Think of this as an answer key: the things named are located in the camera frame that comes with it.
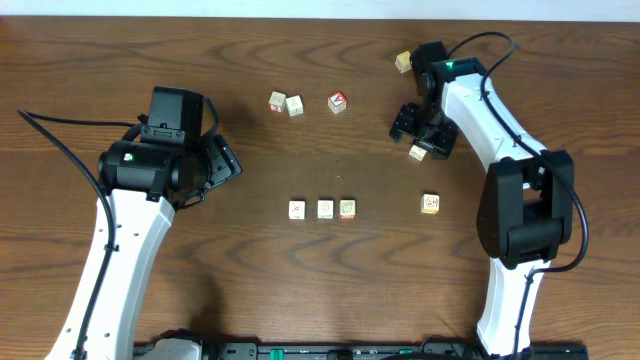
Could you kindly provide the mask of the plain cream wooden block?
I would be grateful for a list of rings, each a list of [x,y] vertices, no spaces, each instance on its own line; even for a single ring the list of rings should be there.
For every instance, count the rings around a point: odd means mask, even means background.
[[[413,145],[409,150],[409,156],[416,159],[417,161],[422,161],[426,156],[427,151],[419,146]]]

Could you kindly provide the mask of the yellow face wooden block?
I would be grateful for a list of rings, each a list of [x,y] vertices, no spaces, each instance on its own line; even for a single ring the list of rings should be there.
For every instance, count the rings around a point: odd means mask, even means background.
[[[420,210],[424,214],[437,214],[440,210],[440,197],[437,194],[423,194]]]

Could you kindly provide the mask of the yellow edged bug block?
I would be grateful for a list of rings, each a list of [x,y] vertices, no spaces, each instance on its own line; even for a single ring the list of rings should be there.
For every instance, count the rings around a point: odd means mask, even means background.
[[[288,207],[288,215],[291,220],[304,220],[306,202],[304,200],[291,200]]]

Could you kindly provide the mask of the green edged wooden block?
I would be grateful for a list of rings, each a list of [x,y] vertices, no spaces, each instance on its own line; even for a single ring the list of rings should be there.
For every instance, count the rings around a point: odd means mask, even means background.
[[[333,219],[334,218],[334,201],[320,199],[317,202],[317,216],[319,219]]]

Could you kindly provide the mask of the red spiral wooden block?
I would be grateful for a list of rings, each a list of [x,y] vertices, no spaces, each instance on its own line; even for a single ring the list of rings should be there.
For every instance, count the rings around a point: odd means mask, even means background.
[[[339,202],[339,218],[354,219],[356,216],[356,201],[353,199],[342,199]]]

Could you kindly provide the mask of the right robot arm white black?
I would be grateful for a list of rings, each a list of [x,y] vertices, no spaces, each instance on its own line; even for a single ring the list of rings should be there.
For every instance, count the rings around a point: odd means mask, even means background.
[[[446,159],[464,135],[486,178],[476,216],[490,258],[485,306],[475,328],[485,359],[522,359],[543,274],[572,231],[574,164],[530,136],[495,93],[475,57],[453,58],[442,42],[408,55],[422,104],[401,107],[390,129],[417,151]]]

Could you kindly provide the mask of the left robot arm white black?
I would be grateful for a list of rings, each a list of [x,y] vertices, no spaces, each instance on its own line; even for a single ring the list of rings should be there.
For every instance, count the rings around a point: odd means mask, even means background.
[[[89,255],[51,359],[130,359],[158,249],[177,211],[242,168],[224,137],[191,144],[119,140],[99,162]]]

